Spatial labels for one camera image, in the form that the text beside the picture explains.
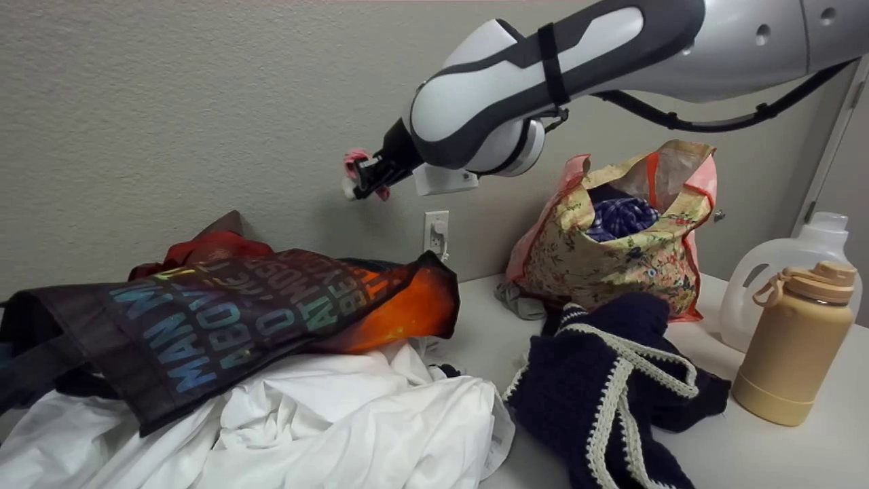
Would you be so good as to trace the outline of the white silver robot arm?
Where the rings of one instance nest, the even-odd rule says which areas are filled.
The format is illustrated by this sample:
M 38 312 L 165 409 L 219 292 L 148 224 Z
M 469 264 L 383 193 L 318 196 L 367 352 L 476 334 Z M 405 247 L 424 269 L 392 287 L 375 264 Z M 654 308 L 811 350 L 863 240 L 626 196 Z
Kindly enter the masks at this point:
M 863 54 L 869 0 L 595 0 L 530 34 L 489 18 L 416 87 L 383 147 L 345 162 L 348 193 L 383 196 L 416 167 L 516 175 L 538 162 L 576 94 L 683 130 L 683 115 L 644 98 L 723 101 L 781 84 L 781 98 L 708 124 L 742 130 Z

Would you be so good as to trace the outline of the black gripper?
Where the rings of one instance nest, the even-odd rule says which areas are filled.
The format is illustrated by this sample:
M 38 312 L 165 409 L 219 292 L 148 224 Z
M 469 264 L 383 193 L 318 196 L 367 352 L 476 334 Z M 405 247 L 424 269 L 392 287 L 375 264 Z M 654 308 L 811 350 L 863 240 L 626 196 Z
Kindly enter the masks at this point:
M 348 196 L 387 197 L 387 186 L 411 175 L 424 162 L 406 124 L 396 120 L 375 154 L 360 148 L 348 152 Z

